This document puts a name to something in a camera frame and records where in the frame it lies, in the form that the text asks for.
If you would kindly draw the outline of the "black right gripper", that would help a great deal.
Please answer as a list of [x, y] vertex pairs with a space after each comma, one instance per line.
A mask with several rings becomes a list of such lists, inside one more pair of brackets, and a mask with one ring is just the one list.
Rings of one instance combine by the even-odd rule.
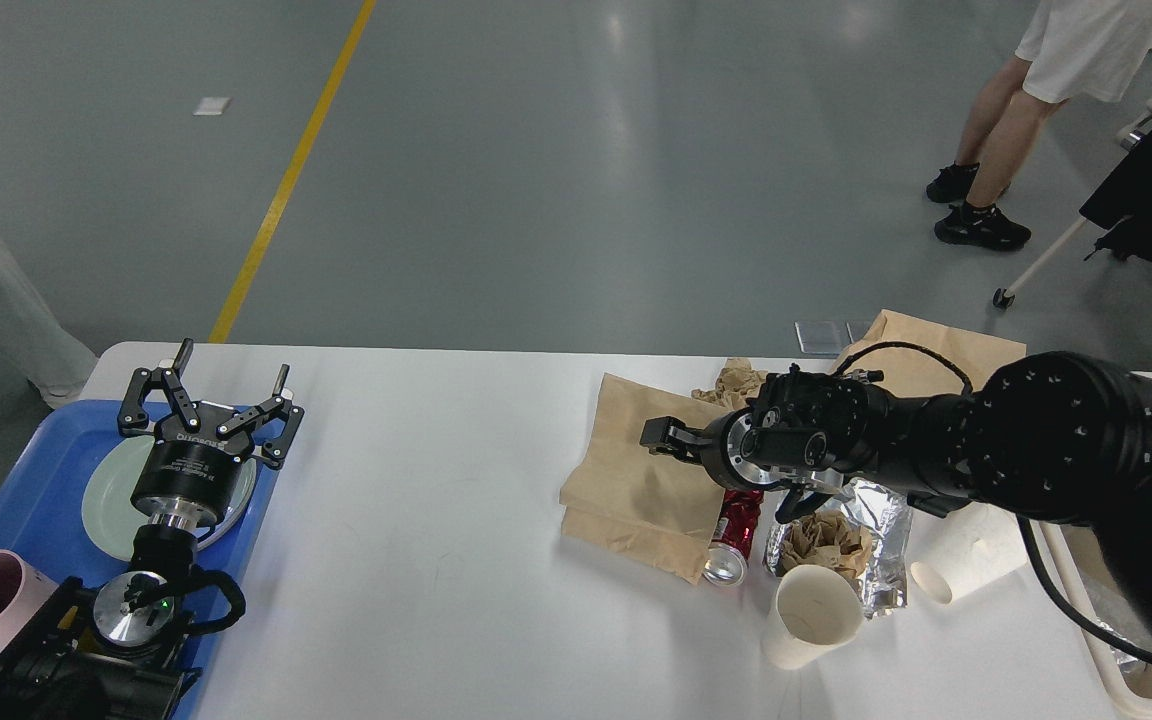
[[753, 414], [740, 410], [710, 420], [707, 427], [685, 427], [675, 416], [645, 420], [639, 445], [649, 454], [681, 462], [700, 462], [722, 488], [740, 492], [776, 492], [787, 488], [787, 475], [765, 470], [742, 455], [742, 441], [753, 429]]

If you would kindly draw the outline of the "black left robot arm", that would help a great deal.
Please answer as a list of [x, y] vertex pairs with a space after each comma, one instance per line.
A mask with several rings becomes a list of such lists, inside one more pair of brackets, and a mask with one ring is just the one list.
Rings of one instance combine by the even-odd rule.
[[270, 397], [232, 407], [194, 400], [182, 382], [192, 340], [134, 370], [116, 415], [147, 437], [131, 492], [145, 516], [131, 561], [99, 588], [70, 577], [0, 651], [0, 719], [169, 719], [198, 679], [189, 641], [237, 624], [247, 600], [228, 571], [198, 564], [198, 528], [215, 528], [247, 462], [282, 469], [303, 419], [282, 365]]

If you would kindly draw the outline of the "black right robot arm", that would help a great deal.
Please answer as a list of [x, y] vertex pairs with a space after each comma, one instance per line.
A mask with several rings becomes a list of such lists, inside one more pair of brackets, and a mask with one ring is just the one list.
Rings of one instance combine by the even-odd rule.
[[1152, 635], [1152, 377], [1046, 353], [979, 389], [899, 397], [846, 367], [770, 374], [748, 406], [685, 427], [645, 420], [641, 445], [723, 488], [806, 491], [806, 473], [863, 473], [947, 515], [970, 502], [1025, 524], [1092, 530], [1112, 579]]

